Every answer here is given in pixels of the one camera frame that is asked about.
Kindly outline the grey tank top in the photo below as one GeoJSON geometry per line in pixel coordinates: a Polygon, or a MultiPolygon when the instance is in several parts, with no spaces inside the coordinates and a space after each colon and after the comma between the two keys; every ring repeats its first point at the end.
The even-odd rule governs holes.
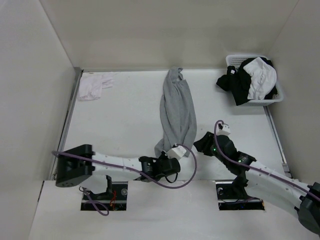
{"type": "Polygon", "coordinates": [[[190,149],[197,135],[194,102],[182,70],[181,67],[172,67],[163,82],[159,105],[163,137],[154,147],[157,158],[175,144],[182,144],[190,149]]]}

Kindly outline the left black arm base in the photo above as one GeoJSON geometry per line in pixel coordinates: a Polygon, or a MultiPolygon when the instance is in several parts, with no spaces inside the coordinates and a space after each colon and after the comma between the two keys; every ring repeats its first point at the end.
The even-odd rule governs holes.
{"type": "Polygon", "coordinates": [[[106,176],[106,187],[102,188],[102,192],[93,193],[87,188],[78,188],[82,193],[81,211],[101,211],[103,214],[107,212],[126,211],[128,198],[128,182],[112,181],[106,176]]]}

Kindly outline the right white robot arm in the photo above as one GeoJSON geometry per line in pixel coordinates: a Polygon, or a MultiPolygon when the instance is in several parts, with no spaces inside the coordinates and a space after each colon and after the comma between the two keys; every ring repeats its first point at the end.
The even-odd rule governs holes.
{"type": "Polygon", "coordinates": [[[320,184],[307,184],[289,178],[261,164],[254,157],[236,149],[226,135],[207,132],[193,144],[199,153],[216,157],[236,178],[232,192],[277,206],[298,219],[312,233],[320,233],[320,184]]]}

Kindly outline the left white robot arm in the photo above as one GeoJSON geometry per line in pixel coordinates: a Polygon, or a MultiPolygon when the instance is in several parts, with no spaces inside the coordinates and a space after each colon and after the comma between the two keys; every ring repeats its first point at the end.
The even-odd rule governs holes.
{"type": "Polygon", "coordinates": [[[162,151],[158,158],[104,155],[95,152],[90,144],[63,152],[53,151],[57,157],[56,186],[87,188],[105,200],[112,195],[113,182],[135,180],[148,183],[177,176],[181,171],[179,161],[186,152],[177,144],[168,151],[162,151]]]}

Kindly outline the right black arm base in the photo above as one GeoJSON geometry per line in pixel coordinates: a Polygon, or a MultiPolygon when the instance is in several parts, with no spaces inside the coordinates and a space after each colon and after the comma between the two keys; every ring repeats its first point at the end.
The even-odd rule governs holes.
{"type": "Polygon", "coordinates": [[[218,180],[215,182],[220,211],[265,210],[263,200],[247,194],[245,190],[247,182],[244,173],[233,180],[218,180]]]}

